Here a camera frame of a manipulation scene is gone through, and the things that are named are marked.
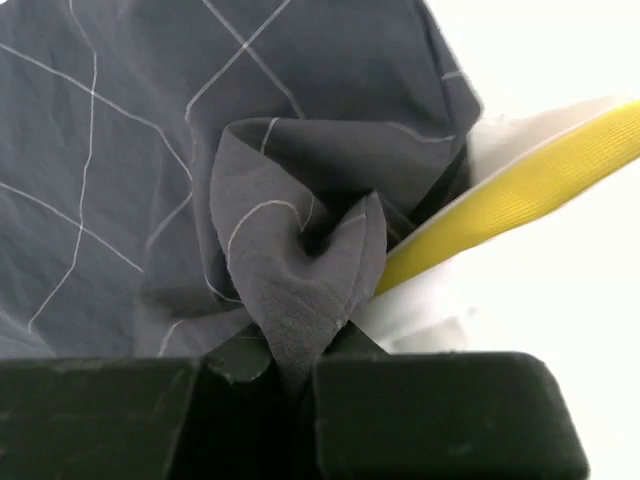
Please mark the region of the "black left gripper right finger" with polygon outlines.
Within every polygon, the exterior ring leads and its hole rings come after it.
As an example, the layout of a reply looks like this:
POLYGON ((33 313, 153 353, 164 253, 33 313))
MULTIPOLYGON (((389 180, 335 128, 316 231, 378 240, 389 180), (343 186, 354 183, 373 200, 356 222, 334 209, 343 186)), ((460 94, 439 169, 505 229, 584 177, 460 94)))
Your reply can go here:
POLYGON ((389 354, 353 329, 312 374, 323 479, 585 479, 554 375, 515 351, 389 354))

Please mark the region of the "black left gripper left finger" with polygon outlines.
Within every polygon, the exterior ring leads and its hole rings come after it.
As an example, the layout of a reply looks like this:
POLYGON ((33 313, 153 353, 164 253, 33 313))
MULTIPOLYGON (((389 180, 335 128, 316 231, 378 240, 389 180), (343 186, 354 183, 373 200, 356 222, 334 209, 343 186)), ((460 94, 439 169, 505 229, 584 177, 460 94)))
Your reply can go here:
POLYGON ((277 383, 264 338, 201 358, 1 365, 5 479, 254 479, 277 383))

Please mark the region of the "white pillow with yellow band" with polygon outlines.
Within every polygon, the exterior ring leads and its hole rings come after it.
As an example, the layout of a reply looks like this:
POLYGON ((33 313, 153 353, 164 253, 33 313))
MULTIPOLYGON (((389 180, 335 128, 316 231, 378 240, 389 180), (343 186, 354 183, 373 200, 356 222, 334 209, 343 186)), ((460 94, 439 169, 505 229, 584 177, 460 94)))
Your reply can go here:
POLYGON ((389 352, 465 344, 462 323, 482 282, 471 265, 481 245, 536 221, 639 157, 639 102, 601 97, 491 122, 473 187, 395 247, 355 324, 389 352))

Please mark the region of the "dark grey checked pillowcase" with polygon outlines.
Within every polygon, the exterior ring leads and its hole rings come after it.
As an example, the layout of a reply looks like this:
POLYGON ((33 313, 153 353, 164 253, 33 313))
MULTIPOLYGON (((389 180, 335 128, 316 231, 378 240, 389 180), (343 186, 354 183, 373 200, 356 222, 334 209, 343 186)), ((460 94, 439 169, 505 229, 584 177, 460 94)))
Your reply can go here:
POLYGON ((1 354, 283 383, 469 185, 479 103, 422 1, 5 1, 1 354))

